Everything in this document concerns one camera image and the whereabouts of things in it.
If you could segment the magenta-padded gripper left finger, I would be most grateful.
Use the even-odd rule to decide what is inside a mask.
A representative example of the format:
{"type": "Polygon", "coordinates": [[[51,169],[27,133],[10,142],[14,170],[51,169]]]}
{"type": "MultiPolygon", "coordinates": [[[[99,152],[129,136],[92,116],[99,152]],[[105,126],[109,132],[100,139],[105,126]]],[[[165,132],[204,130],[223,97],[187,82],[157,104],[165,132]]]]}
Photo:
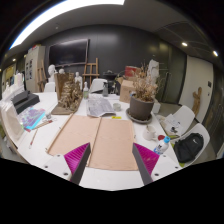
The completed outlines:
{"type": "Polygon", "coordinates": [[[81,181],[90,153],[90,144],[86,143],[65,155],[57,154],[53,156],[42,168],[78,185],[81,181]]]}

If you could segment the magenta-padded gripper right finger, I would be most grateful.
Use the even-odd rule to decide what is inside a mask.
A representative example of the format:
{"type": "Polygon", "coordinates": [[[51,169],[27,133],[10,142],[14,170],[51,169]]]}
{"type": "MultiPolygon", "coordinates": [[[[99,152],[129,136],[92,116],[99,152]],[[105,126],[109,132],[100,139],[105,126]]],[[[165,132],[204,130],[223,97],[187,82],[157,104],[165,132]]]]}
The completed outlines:
{"type": "Polygon", "coordinates": [[[158,155],[137,143],[133,144],[132,153],[144,185],[150,184],[181,169],[168,155],[158,155]]]}

